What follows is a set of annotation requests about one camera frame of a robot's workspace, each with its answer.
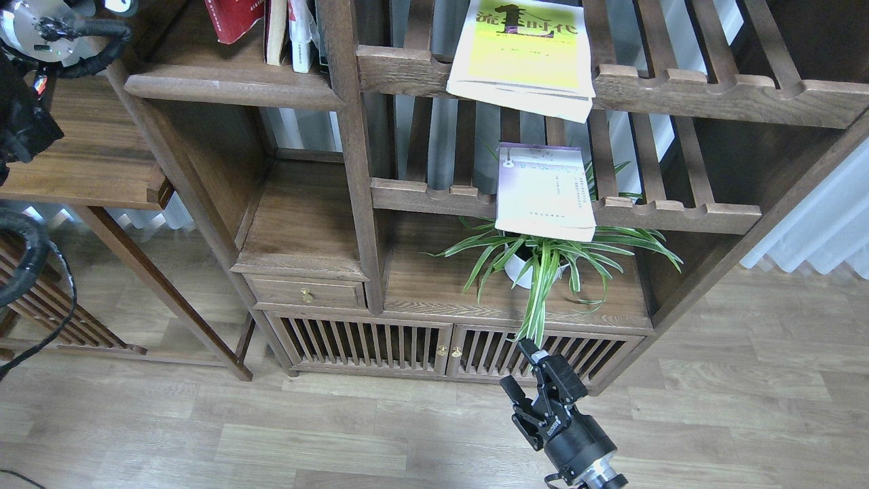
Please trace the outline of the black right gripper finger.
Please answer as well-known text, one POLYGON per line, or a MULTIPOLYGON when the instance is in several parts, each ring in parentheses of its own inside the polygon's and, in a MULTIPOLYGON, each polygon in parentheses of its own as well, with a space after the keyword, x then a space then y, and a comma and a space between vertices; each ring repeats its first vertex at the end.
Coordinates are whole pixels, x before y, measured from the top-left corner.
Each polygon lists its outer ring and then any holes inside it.
POLYGON ((508 395, 513 406, 513 411, 521 416, 533 415, 533 402, 525 396, 524 390, 519 386, 513 376, 506 376, 500 380, 500 386, 508 395))
POLYGON ((540 369, 549 362, 550 354, 537 346, 531 338, 521 338, 517 341, 517 346, 525 359, 524 371, 540 369))

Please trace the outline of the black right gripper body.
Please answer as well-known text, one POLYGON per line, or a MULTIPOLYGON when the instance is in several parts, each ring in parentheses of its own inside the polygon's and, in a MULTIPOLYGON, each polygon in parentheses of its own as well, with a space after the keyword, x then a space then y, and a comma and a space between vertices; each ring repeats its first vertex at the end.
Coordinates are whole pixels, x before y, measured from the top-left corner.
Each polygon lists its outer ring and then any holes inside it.
POLYGON ((581 414, 575 403, 587 388, 562 357, 550 357, 534 369, 539 395, 531 400, 533 415, 513 412, 512 421, 534 451, 544 451, 555 472, 545 477, 567 486, 620 486, 620 474, 610 459, 616 445, 595 419, 581 414))

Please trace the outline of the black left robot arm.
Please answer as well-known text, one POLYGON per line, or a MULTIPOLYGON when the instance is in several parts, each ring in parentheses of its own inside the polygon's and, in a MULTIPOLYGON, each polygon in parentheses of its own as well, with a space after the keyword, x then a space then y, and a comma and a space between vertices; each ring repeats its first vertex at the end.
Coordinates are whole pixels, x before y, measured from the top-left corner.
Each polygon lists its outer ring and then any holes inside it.
MULTIPOLYGON (((121 58, 134 37, 124 20, 83 16, 71 1, 2 1, 2 185, 10 163, 31 163, 34 157, 64 137, 50 114, 59 79, 97 75, 121 58), (109 38, 105 47, 71 65, 63 60, 77 51, 84 37, 109 38)), ((71 306, 49 335, 2 365, 2 380, 15 368, 49 346, 77 312, 77 285, 62 251, 50 240, 41 219, 2 208, 2 231, 24 239, 24 254, 2 285, 2 307, 24 297, 37 284, 50 251, 71 285, 71 306)))

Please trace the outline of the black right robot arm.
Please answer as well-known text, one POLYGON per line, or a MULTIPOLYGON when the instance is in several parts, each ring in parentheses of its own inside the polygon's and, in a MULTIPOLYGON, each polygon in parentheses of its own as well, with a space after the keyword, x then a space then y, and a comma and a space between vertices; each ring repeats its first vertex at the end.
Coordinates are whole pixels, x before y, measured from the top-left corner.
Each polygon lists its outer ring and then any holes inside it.
POLYGON ((512 376, 500 385, 513 405, 513 424, 534 451, 544 451, 555 473, 545 477, 548 487, 562 479, 577 488, 622 488, 627 478, 612 469, 617 446, 595 419, 581 414, 575 402, 589 391, 561 354, 549 354, 530 338, 517 341, 530 362, 539 395, 528 399, 512 376))

